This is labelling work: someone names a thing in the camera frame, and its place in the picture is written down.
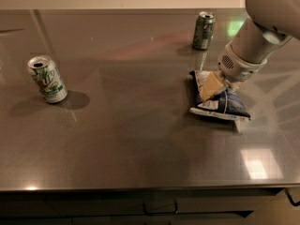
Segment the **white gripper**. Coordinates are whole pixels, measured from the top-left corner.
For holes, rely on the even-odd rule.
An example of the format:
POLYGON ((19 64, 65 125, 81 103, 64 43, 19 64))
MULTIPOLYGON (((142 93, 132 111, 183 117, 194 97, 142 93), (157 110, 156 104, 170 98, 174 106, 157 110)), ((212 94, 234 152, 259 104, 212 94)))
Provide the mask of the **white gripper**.
POLYGON ((229 42, 217 59, 217 71, 203 71, 201 73, 200 98, 202 101, 209 100, 223 92, 226 88, 225 78, 231 82, 230 87, 233 91, 238 90, 244 81, 260 71, 267 60, 261 63, 248 62, 238 56, 233 50, 233 45, 229 42))

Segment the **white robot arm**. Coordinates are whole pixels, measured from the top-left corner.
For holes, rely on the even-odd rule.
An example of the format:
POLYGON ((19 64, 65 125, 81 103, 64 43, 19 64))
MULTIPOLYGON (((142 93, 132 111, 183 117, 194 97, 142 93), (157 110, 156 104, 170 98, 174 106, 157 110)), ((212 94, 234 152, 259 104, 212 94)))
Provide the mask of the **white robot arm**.
POLYGON ((300 39, 300 0, 246 0, 247 19, 217 59, 218 70, 201 86, 206 101, 237 88, 267 63, 270 55, 291 39, 300 39))

